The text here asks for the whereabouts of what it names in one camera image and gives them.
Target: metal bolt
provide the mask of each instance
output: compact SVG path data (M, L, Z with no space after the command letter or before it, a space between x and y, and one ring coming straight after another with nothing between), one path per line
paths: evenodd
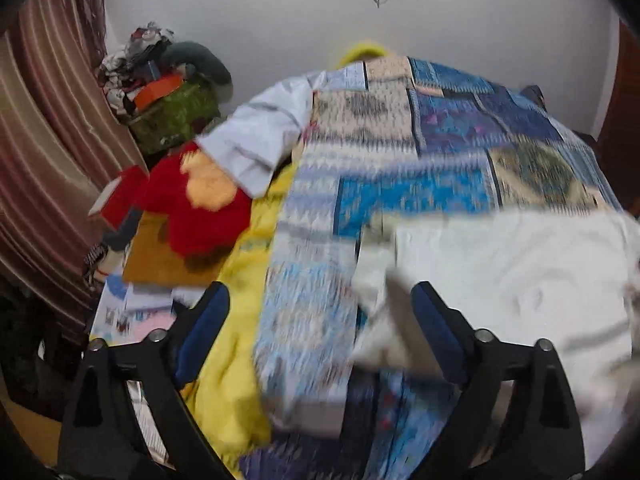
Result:
M539 339L538 344L545 352L551 352L554 349L554 344L549 339Z
M106 341L99 337L90 341L89 344L86 346L86 349L89 352L95 352L96 350L99 350L100 348L106 345L107 345Z
M480 328L476 330L476 339L478 339L478 341L480 341L481 343L488 343L489 341L494 340L494 335L491 333L491 331L485 328Z
M164 328L155 328L147 335L151 341L158 343L166 337L166 330Z

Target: yellow cloth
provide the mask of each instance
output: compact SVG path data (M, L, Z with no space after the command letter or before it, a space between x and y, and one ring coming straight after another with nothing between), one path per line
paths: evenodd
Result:
M254 200L249 228L218 276L229 290L229 315L196 383L183 391L202 433L238 478L238 459L271 438L252 353L276 221L295 173L295 166L285 168L267 194Z

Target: curtain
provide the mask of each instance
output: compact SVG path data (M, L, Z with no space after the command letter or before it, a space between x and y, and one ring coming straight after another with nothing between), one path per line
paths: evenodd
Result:
M74 339L92 302L82 258L101 234L86 213L122 169L145 167L94 77L104 51L102 0L26 0L0 40L0 272Z

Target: green container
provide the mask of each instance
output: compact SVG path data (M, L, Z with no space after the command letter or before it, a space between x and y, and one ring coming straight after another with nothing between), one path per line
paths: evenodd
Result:
M213 86L194 78L149 105L128 126L140 152L151 155L193 139L216 117L220 117L220 110Z

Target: patchwork bedspread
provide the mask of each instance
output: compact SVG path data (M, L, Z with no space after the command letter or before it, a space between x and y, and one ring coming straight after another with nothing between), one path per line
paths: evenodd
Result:
M254 361L289 432L244 460L248 478L403 480L455 405L447 385L351 369L350 281L373 212L620 208L591 149L516 92L407 57L345 70L348 88L314 95L273 241Z

